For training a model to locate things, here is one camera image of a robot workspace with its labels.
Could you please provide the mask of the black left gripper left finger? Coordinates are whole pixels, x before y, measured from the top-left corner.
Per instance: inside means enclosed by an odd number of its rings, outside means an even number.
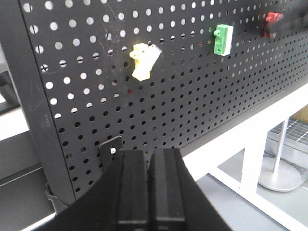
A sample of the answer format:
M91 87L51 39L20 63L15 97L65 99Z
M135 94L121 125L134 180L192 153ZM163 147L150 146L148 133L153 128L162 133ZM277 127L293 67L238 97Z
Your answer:
M38 231L147 231L147 168L143 151L121 150L101 178Z

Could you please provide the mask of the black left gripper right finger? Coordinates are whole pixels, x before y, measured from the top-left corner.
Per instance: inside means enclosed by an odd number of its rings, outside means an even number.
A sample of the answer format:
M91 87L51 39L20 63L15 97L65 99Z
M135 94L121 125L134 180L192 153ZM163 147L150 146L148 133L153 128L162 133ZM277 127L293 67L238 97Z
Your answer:
M179 149L155 150L149 173L150 230L231 230L190 175Z

